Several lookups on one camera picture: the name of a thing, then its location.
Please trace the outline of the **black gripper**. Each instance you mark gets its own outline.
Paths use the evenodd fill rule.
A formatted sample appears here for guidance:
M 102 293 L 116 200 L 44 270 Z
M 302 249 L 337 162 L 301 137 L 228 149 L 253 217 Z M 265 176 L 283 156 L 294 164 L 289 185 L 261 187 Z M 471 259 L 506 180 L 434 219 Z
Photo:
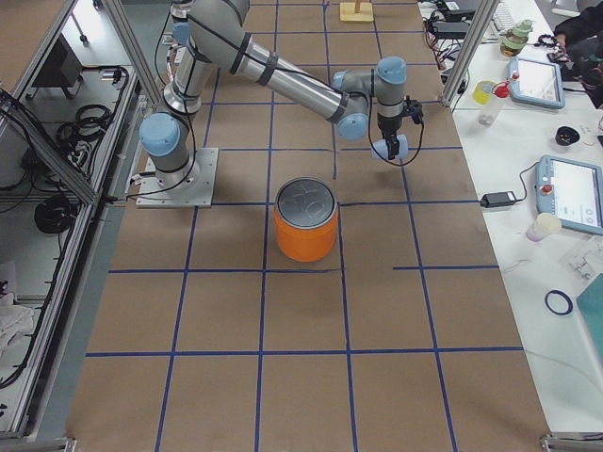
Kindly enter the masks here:
M 414 124 L 422 124 L 422 103 L 409 96 L 394 105 L 378 103 L 378 127 L 386 145 L 388 158 L 396 158 L 399 154 L 398 130 L 404 118 L 411 118 Z

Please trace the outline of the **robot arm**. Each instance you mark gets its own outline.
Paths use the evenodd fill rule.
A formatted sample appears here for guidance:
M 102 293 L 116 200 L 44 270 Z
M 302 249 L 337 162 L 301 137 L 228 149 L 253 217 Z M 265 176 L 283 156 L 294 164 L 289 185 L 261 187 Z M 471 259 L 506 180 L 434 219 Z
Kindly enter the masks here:
M 402 58 L 383 58 L 370 70 L 339 72 L 325 83 L 255 42 L 244 28 L 249 8 L 247 1 L 195 1 L 187 11 L 187 53 L 164 89 L 168 109 L 154 113 L 139 129 L 161 191 L 200 179 L 198 152 L 187 141 L 194 137 L 191 118 L 213 68 L 245 77 L 305 107 L 347 141 L 370 138 L 376 124 L 382 137 L 369 142 L 373 155 L 396 167 L 413 162 L 407 138 L 399 130 L 406 118 L 417 125 L 424 121 L 421 103 L 404 93 L 407 70 Z

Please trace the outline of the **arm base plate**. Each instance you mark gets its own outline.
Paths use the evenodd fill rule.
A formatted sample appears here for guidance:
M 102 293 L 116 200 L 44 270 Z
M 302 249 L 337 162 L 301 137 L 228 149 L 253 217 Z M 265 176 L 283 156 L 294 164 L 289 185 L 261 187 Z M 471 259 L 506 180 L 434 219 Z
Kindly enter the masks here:
M 165 173 L 155 168 L 151 157 L 147 158 L 145 170 L 154 175 L 144 178 L 136 204 L 140 208 L 209 208 L 212 205 L 216 170 L 219 160 L 218 148 L 197 148 L 193 163 L 174 173 Z

